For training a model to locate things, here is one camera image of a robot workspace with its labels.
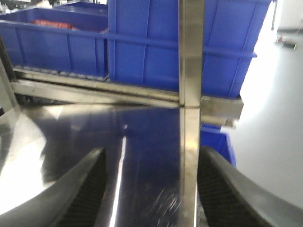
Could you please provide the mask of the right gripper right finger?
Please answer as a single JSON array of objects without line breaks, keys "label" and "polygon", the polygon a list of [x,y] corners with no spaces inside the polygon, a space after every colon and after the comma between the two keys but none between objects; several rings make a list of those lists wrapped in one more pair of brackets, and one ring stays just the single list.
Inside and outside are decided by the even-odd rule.
[{"label": "right gripper right finger", "polygon": [[199,151],[197,186],[210,227],[301,227],[303,210],[260,187],[212,147]]}]

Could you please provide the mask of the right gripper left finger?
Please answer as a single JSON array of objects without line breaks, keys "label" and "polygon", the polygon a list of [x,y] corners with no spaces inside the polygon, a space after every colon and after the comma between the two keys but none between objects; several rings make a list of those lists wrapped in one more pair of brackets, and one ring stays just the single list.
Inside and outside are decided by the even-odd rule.
[{"label": "right gripper left finger", "polygon": [[92,227],[107,184],[104,149],[94,149],[52,186],[0,216],[2,227]]}]

